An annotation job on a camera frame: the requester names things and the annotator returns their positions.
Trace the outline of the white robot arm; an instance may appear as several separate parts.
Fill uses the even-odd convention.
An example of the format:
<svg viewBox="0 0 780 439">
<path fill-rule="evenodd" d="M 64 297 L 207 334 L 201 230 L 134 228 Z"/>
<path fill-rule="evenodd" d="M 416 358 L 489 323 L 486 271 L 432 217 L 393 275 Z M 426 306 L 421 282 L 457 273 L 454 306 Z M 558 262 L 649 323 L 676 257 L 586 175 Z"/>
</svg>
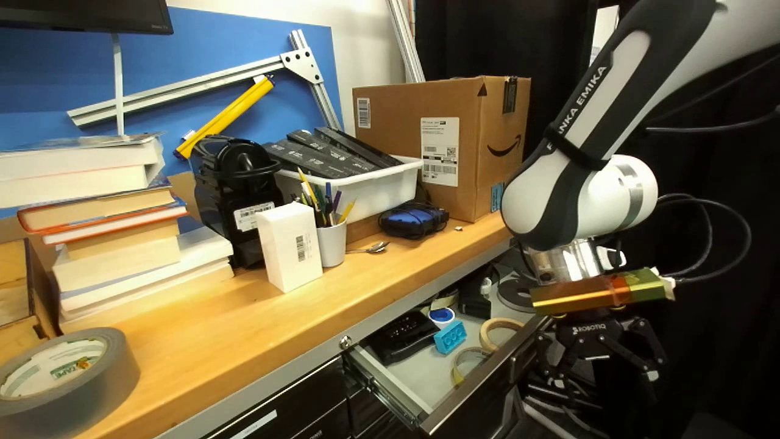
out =
<svg viewBox="0 0 780 439">
<path fill-rule="evenodd" d="M 504 185 L 499 215 L 524 248 L 549 257 L 591 246 L 655 210 L 654 170 L 622 147 L 665 98 L 733 60 L 739 52 L 719 40 L 739 28 L 743 13 L 739 0 L 639 0 L 628 9 L 539 149 Z M 532 306 L 566 319 L 560 334 L 571 362 L 616 356 L 655 381 L 660 362 L 622 343 L 654 331 L 625 310 L 670 301 L 676 286 L 672 275 L 654 268 L 555 273 L 532 293 Z"/>
</svg>

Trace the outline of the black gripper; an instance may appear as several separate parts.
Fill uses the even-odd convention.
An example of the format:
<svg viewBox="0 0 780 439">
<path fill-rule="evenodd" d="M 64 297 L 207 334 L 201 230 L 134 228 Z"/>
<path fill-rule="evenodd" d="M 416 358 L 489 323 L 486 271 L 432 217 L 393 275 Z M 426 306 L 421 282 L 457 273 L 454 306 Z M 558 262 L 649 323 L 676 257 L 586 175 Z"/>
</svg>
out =
<svg viewBox="0 0 780 439">
<path fill-rule="evenodd" d="M 667 356 L 645 318 L 567 315 L 550 324 L 543 343 L 549 386 L 577 398 L 587 390 L 582 370 L 593 367 L 593 390 L 604 404 L 604 426 L 652 429 Z"/>
</svg>

